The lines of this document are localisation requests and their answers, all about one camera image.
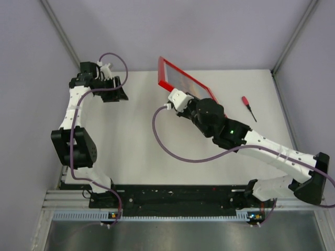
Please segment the red picture frame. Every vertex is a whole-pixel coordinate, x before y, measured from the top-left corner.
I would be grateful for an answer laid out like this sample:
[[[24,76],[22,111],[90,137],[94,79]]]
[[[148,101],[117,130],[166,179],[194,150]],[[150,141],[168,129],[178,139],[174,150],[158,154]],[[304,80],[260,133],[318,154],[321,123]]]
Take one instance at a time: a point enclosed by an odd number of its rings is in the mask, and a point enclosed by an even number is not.
[[[216,99],[216,97],[214,96],[214,94],[212,93],[209,87],[205,86],[203,83],[201,83],[200,81],[198,81],[197,79],[195,79],[194,77],[186,73],[185,71],[181,70],[179,67],[172,64],[170,61],[168,61],[162,56],[159,57],[159,62],[158,62],[158,84],[159,86],[163,87],[169,92],[171,92],[174,89],[169,83],[165,81],[165,64],[172,66],[176,70],[190,77],[192,80],[197,82],[200,86],[205,88],[211,95],[211,98],[199,99],[200,101],[198,102],[196,106],[197,115],[200,116],[201,120],[208,119],[210,121],[216,121],[216,120],[226,119],[227,116],[224,112],[223,106],[218,103],[218,100]]]

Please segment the red handled screwdriver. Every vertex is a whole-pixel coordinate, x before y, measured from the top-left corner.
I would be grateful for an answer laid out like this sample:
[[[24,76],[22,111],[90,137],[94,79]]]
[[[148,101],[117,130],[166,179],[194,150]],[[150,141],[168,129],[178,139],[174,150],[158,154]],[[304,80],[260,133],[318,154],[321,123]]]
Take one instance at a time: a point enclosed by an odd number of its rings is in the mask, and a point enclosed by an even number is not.
[[[246,96],[242,96],[242,97],[241,97],[241,100],[242,100],[243,104],[246,106],[246,108],[249,110],[249,112],[251,113],[251,115],[252,115],[254,121],[257,122],[257,119],[255,118],[255,116],[254,116],[254,114],[253,114],[253,112],[252,112],[251,106],[250,106],[249,101],[248,101],[248,99],[246,98]]]

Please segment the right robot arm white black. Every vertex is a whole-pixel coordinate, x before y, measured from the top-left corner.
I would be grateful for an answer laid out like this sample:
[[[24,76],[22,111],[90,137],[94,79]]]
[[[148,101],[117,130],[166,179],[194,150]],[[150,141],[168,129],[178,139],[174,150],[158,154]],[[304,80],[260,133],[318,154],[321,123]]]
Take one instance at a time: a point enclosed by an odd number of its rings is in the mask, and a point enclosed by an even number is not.
[[[229,119],[222,105],[211,98],[191,95],[170,98],[177,115],[189,119],[207,138],[226,151],[233,151],[261,160],[286,175],[279,178],[249,181],[244,200],[251,207],[275,198],[297,199],[321,205],[328,170],[329,156],[300,153],[260,135],[248,125]]]

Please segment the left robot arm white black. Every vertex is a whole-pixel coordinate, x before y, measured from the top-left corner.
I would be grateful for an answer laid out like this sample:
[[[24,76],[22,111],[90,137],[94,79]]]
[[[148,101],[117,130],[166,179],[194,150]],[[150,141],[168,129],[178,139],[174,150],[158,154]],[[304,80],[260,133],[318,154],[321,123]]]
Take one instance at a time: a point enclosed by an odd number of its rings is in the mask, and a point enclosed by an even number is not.
[[[111,64],[101,61],[82,62],[80,72],[69,82],[69,103],[64,119],[51,140],[62,165],[69,168],[67,184],[89,184],[93,193],[101,193],[100,200],[107,207],[114,207],[119,200],[112,191],[112,180],[94,167],[97,146],[85,128],[87,112],[94,97],[103,102],[128,100],[119,76],[113,76]]]

